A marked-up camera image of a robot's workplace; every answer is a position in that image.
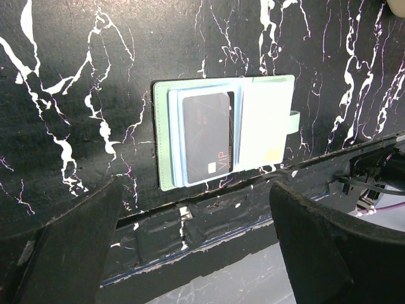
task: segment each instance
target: beige object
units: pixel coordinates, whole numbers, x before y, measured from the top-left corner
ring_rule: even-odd
[[[387,2],[395,15],[405,18],[405,0],[387,0]]]

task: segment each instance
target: black card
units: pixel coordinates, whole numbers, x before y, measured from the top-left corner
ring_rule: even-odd
[[[183,99],[187,182],[210,179],[233,169],[234,94]]]

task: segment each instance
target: black cable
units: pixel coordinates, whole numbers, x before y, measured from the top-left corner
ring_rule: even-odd
[[[379,193],[384,193],[384,194],[391,194],[391,195],[399,195],[399,196],[405,196],[405,191],[396,191],[396,190],[388,190],[380,187],[376,187],[373,185],[366,184],[365,182],[359,182],[354,179],[348,179],[347,177],[339,177],[337,179],[339,182],[346,184],[346,185],[353,185],[353,186],[361,186],[366,189],[379,192]]]

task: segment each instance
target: card chip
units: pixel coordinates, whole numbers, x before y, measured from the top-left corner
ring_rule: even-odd
[[[214,173],[216,171],[216,163],[209,163],[208,164],[208,173]]]

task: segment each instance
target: wallet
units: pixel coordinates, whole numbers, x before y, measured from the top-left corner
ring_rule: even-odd
[[[293,92],[293,75],[155,83],[160,188],[281,163],[299,127]]]

